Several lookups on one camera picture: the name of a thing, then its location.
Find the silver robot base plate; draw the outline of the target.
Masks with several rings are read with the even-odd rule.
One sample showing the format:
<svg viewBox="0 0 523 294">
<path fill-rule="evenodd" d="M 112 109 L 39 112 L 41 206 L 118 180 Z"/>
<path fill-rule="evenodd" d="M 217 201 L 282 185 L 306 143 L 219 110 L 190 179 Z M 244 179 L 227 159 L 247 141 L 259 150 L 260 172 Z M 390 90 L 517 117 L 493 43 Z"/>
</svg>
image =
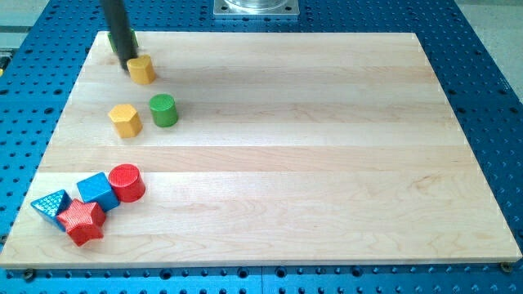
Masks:
<svg viewBox="0 0 523 294">
<path fill-rule="evenodd" d="M 215 0 L 215 16 L 298 16 L 298 0 Z"/>
</svg>

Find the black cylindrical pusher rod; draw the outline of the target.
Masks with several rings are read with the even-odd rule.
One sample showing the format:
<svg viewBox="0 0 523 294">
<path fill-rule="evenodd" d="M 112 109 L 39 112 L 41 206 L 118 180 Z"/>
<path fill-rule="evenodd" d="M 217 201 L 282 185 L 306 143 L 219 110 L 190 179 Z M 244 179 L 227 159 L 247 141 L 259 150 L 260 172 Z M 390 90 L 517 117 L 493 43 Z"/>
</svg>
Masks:
<svg viewBox="0 0 523 294">
<path fill-rule="evenodd" d="M 123 0 L 100 0 L 100 4 L 110 29 L 119 63 L 123 70 L 128 70 L 127 62 L 137 58 L 137 50 L 124 2 Z"/>
</svg>

